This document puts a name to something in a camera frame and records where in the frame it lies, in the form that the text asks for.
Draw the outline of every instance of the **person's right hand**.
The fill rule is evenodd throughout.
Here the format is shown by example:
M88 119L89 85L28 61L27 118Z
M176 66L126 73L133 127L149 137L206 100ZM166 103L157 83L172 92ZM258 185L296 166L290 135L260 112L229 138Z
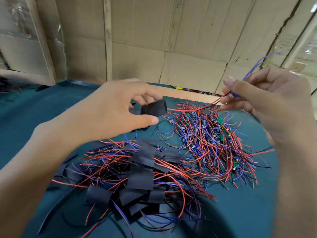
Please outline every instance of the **person's right hand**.
M232 94L221 98L221 111L243 109L252 112L269 132L275 143L301 139L316 132L310 86L306 78L280 68L265 68L245 81L232 77L224 79L223 92Z

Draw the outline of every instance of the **yellow object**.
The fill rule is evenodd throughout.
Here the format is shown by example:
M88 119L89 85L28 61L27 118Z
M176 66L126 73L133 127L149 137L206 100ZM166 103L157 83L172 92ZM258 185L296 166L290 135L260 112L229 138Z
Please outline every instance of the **yellow object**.
M183 90L184 88L181 88L181 87L176 87L176 86L173 86L174 88L178 89L178 90Z

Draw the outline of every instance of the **green table surface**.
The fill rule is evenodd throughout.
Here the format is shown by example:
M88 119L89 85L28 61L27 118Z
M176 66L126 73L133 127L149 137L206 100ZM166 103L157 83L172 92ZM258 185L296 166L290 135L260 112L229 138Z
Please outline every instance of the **green table surface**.
M18 93L15 102L0 106L0 168L14 157L30 138L34 128L48 121L66 109L82 100L96 87L87 87L70 82L63 82L40 92L33 89L25 89ZM168 108L175 108L176 103L185 100L164 97ZM250 145L254 152L270 147L262 126L249 114L242 111L233 111L234 122L242 122L239 132L247 135L243 143ZM169 131L171 125L168 122L160 124L162 131ZM155 126L146 131L127 133L128 139L158 139ZM115 141L124 140L124 135L114 137ZM179 145L181 141L176 135L169 140L171 144ZM77 148L83 157L90 147L90 143ZM217 196L217 201L202 198L203 217L206 219L197 223L185 220L178 223L173 231L152 232L140 226L138 222L131 224L134 237L169 238L169 237L229 237L229 238L253 238L270 237L274 216L277 175L279 170L278 159L275 152L262 154L261 157L271 169L257 168L256 176L258 185L254 188L246 186L242 181L237 182L238 189L227 182L229 190L220 184L213 184L207 192ZM47 237L47 238L77 238L81 237L89 228L72 227L66 224L66 220L73 225L83 225L90 207L84 205L84 192L76 193L57 210L51 219L45 232L37 235L37 230L46 214L60 197L68 190L68 187L54 191L46 191L33 218L30 220L22 237ZM113 215L98 226L88 237L131 237L129 228L122 219Z

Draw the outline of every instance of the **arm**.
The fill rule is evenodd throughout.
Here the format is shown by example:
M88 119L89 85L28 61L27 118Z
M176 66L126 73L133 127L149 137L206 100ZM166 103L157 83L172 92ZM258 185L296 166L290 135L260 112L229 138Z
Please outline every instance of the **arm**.
M274 237L316 237L317 128L306 79L269 68L246 81L228 77L232 95L221 99L221 110L252 112L268 132L279 161Z
M78 146L156 124L158 118L133 115L139 104L161 99L141 82L108 82L53 120L40 124L21 151L0 171L0 233L20 237L55 171Z

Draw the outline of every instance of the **person's left hand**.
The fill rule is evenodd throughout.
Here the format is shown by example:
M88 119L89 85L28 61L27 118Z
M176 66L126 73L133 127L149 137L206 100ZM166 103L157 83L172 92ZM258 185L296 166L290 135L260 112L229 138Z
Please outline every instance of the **person's left hand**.
M153 86L139 80L106 82L53 120L40 124L33 135L42 138L54 135L63 144L72 146L112 138L157 124L157 117L134 115L128 110L133 107L132 99L142 106L154 102L153 98L162 99L163 96Z

